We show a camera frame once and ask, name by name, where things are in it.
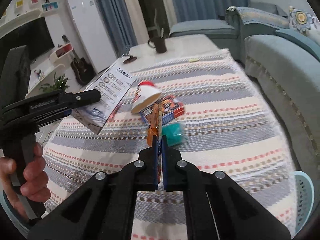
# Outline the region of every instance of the finger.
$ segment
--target finger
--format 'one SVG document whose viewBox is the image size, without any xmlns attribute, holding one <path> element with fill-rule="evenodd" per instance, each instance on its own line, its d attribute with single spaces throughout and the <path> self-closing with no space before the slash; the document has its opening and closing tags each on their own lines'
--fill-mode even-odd
<svg viewBox="0 0 320 240">
<path fill-rule="evenodd" d="M 2 181 L 4 192 L 6 193 L 11 204 L 14 201 L 19 200 L 17 194 L 11 187 L 11 180 L 9 177 L 10 174 L 15 172 L 16 168 L 17 164 L 13 159 L 10 159 L 8 157 L 0 158 L 0 180 Z"/>
<path fill-rule="evenodd" d="M 45 168 L 45 160 L 43 157 L 36 157 L 34 161 L 29 163 L 23 171 L 23 176 L 26 181 L 33 180 L 39 176 L 39 174 Z"/>
<path fill-rule="evenodd" d="M 48 175 L 42 171 L 38 177 L 33 180 L 27 181 L 20 187 L 20 192 L 24 196 L 31 196 L 46 187 L 48 184 Z"/>
<path fill-rule="evenodd" d="M 42 156 L 43 151 L 42 151 L 42 147 L 40 146 L 40 144 L 38 144 L 38 143 L 35 144 L 33 152 L 34 152 L 35 156 L 38 156 L 38 157 Z"/>
<path fill-rule="evenodd" d="M 28 197 L 28 199 L 36 202 L 46 202 L 51 197 L 50 190 L 47 187 L 42 188 L 37 193 Z"/>
</svg>

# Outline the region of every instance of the guitar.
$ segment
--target guitar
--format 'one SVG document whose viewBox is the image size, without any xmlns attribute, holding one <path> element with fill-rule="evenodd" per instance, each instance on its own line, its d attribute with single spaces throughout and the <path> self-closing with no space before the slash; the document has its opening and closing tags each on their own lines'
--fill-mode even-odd
<svg viewBox="0 0 320 240">
<path fill-rule="evenodd" d="M 65 43 L 70 43 L 66 35 L 62 35 L 62 39 Z M 87 85 L 96 75 L 94 68 L 83 57 L 80 59 L 75 49 L 72 53 L 75 57 L 71 62 L 71 68 L 76 75 L 76 80 L 80 85 Z"/>
</svg>

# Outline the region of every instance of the coffee table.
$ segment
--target coffee table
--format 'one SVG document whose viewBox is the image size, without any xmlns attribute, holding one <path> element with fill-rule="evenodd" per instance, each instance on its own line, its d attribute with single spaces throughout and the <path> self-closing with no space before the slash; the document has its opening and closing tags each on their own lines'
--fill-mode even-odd
<svg viewBox="0 0 320 240">
<path fill-rule="evenodd" d="M 155 63 L 172 58 L 188 57 L 190 55 L 208 55 L 219 50 L 219 48 L 204 34 L 195 34 L 167 38 L 165 40 L 167 52 L 158 54 L 155 49 L 148 46 L 147 43 L 134 46 L 130 49 L 130 54 L 137 59 L 126 68 L 130 71 L 138 71 L 148 68 Z"/>
<path fill-rule="evenodd" d="M 177 146 L 182 158 L 202 171 L 225 171 L 294 233 L 292 160 L 266 102 L 230 54 L 204 35 L 170 38 L 166 44 L 164 54 L 147 44 L 131 49 L 138 59 L 125 68 L 135 72 L 138 81 L 99 135 L 72 117 L 61 121 L 44 149 L 52 192 L 48 211 L 97 171 L 120 171 L 148 147 L 147 126 L 130 109 L 139 81 L 152 80 L 163 94 L 184 103 L 185 114 L 175 119 L 184 123 L 188 135 L 188 141 Z M 187 239 L 182 193 L 167 193 L 161 184 L 156 192 L 139 192 L 132 239 Z"/>
</svg>

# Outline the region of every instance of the refrigerator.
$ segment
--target refrigerator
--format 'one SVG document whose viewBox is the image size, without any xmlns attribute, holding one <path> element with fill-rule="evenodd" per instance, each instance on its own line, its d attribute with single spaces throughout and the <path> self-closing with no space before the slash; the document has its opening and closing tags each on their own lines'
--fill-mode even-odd
<svg viewBox="0 0 320 240">
<path fill-rule="evenodd" d="M 97 73 L 117 57 L 95 0 L 67 0 L 73 23 Z"/>
</svg>

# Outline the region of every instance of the blue sofa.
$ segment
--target blue sofa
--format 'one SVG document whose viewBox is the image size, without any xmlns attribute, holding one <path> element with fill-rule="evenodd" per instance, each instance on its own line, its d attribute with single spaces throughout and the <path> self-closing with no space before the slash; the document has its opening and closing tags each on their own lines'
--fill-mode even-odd
<svg viewBox="0 0 320 240">
<path fill-rule="evenodd" d="M 245 39 L 245 72 L 256 78 L 291 140 L 298 170 L 307 173 L 320 200 L 320 46 L 295 32 Z"/>
<path fill-rule="evenodd" d="M 249 7 L 230 7 L 226 11 L 225 21 L 180 22 L 172 26 L 169 36 L 205 34 L 219 48 L 229 49 L 233 58 L 244 64 L 244 39 L 246 37 L 257 34 L 272 34 L 274 30 L 289 28 L 289 20 L 283 10 L 276 5 L 257 4 L 261 4 L 261 8 L 269 9 L 273 13 Z"/>
</svg>

